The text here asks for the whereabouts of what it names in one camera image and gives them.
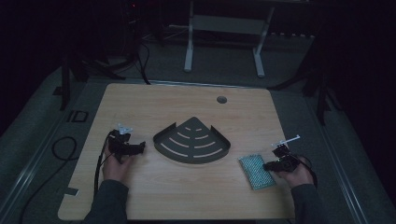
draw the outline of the quarter-circle tray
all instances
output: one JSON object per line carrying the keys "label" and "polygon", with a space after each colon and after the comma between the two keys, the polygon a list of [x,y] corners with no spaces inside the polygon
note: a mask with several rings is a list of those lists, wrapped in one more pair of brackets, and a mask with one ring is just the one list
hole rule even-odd
{"label": "quarter-circle tray", "polygon": [[175,123],[153,137],[155,148],[164,156],[184,163],[200,164],[225,157],[230,142],[213,126],[210,130],[192,117],[177,126]]}

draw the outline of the round hole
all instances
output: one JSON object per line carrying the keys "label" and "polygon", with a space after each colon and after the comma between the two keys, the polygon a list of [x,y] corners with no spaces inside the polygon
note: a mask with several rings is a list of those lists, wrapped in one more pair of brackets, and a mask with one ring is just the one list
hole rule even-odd
{"label": "round hole", "polygon": [[227,98],[225,96],[219,96],[218,102],[219,102],[219,104],[225,104],[225,103],[227,103]]}

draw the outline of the white metal frame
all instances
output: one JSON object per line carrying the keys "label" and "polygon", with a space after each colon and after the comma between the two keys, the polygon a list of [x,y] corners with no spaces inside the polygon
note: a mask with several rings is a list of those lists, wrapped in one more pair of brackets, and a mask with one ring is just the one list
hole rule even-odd
{"label": "white metal frame", "polygon": [[195,15],[193,10],[193,0],[190,0],[190,19],[189,19],[189,43],[187,46],[186,61],[184,63],[184,71],[190,72],[192,68],[193,42],[192,34],[194,30],[206,30],[217,32],[228,32],[248,35],[259,35],[260,41],[256,48],[253,49],[254,62],[256,64],[257,76],[264,77],[264,69],[262,66],[262,45],[267,36],[269,24],[274,14],[274,7],[270,7],[266,21],[237,19],[226,17],[215,17],[205,15]]}

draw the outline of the black cable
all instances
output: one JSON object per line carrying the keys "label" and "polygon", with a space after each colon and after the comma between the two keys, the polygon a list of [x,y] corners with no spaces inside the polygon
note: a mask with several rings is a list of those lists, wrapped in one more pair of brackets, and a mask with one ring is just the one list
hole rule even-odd
{"label": "black cable", "polygon": [[102,151],[98,157],[98,162],[96,163],[96,170],[95,170],[95,179],[93,180],[93,197],[96,195],[96,193],[98,192],[99,189],[99,173],[100,173],[100,167],[102,166],[102,158],[103,158],[103,154],[105,153],[105,148],[107,145],[107,140],[108,137],[111,135],[111,132],[107,134],[105,142],[103,143],[102,146]]}
{"label": "black cable", "polygon": [[[309,174],[312,175],[315,187],[318,188],[318,177],[317,174],[312,170],[312,162],[307,157],[302,155],[298,155],[298,156],[293,154],[289,154],[289,155],[292,156],[294,159],[296,159],[300,164],[302,164],[308,170]],[[305,162],[301,161],[298,157],[303,157],[304,159],[306,159],[309,163],[309,166]]]}
{"label": "black cable", "polygon": [[103,165],[103,164],[105,163],[105,161],[107,161],[107,159],[108,159],[110,156],[113,156],[113,155],[114,155],[114,153],[111,153],[110,155],[108,155],[108,156],[105,158],[105,160],[102,161],[102,163],[100,163],[100,165]]}
{"label": "black cable", "polygon": [[[56,146],[60,141],[62,141],[62,140],[64,140],[64,139],[70,139],[70,140],[73,141],[73,144],[74,144],[73,150],[72,150],[72,152],[69,154],[69,156],[68,156],[67,158],[62,158],[62,157],[60,157],[60,156],[56,153],[56,151],[55,151],[55,146]],[[72,158],[73,155],[75,154],[76,150],[77,150],[77,141],[76,141],[76,139],[74,139],[73,137],[66,136],[66,137],[62,137],[62,138],[56,140],[56,141],[52,144],[51,150],[52,150],[53,156],[54,156],[56,159],[58,159],[58,160],[64,161],[64,163],[63,163],[63,164],[62,164],[62,165],[61,165],[61,166],[60,166],[60,167],[59,167],[59,168],[58,168],[58,169],[46,180],[46,181],[44,181],[44,183],[43,183],[43,184],[42,184],[31,196],[30,196],[30,198],[27,200],[26,204],[24,205],[24,207],[22,208],[22,211],[21,211],[20,221],[19,221],[20,224],[23,223],[23,216],[24,216],[24,213],[26,212],[26,209],[27,209],[28,205],[29,205],[30,202],[33,200],[33,198],[37,195],[37,193],[38,193],[40,190],[42,190],[42,189],[44,188],[44,186],[45,186],[48,182],[50,182],[50,180],[51,180],[55,175],[57,175],[57,174],[66,166],[66,164],[67,164],[68,162],[78,160],[78,157]]]}
{"label": "black cable", "polygon": [[137,53],[137,60],[139,61],[139,65],[140,65],[140,70],[137,68],[137,70],[140,72],[140,74],[142,75],[143,80],[145,80],[146,84],[151,85],[151,83],[149,82],[147,76],[146,76],[146,66],[148,64],[149,61],[149,47],[147,47],[145,44],[141,43],[141,45],[143,47],[145,47],[145,49],[148,51],[148,56],[144,62],[144,64],[142,64],[142,60],[140,58],[139,53]]}
{"label": "black cable", "polygon": [[124,70],[127,70],[128,68],[134,66],[135,64],[135,59],[133,56],[126,56],[125,61],[122,63],[116,63],[116,64],[111,64],[109,66],[106,66],[107,69],[116,72],[117,70],[120,70],[121,68],[125,68]]}

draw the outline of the dark background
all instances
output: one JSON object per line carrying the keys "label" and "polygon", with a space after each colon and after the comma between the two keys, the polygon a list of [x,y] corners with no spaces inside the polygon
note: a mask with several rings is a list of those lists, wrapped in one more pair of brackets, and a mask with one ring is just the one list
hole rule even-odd
{"label": "dark background", "polygon": [[[142,7],[141,1],[131,2]],[[189,1],[168,0],[158,5],[159,2],[147,1],[154,9],[146,11],[152,13],[151,17],[161,16],[164,26],[188,23]],[[223,1],[211,2],[199,9],[208,14],[232,11],[231,8],[224,9]],[[329,5],[315,3],[277,3],[270,30],[286,35],[317,35],[323,22],[332,24],[332,32],[325,36],[329,46],[322,47],[325,51],[332,48],[332,57],[340,59],[335,62],[339,62],[337,66],[341,69],[332,74],[330,86],[389,197],[396,204],[393,191],[396,185],[391,178],[396,169],[396,152],[391,142],[392,134],[396,133],[392,78],[396,74],[396,4],[367,0],[330,1]],[[104,35],[103,30],[109,27],[101,19],[109,16],[104,10],[109,8],[107,4],[105,0],[94,3],[66,0],[0,3],[0,134],[18,116],[44,78],[61,65],[63,55],[77,50],[93,59],[106,57],[109,36]],[[156,6],[161,6],[161,14],[155,13]],[[138,8],[128,11],[142,16]],[[119,17],[115,20],[123,24]]]}

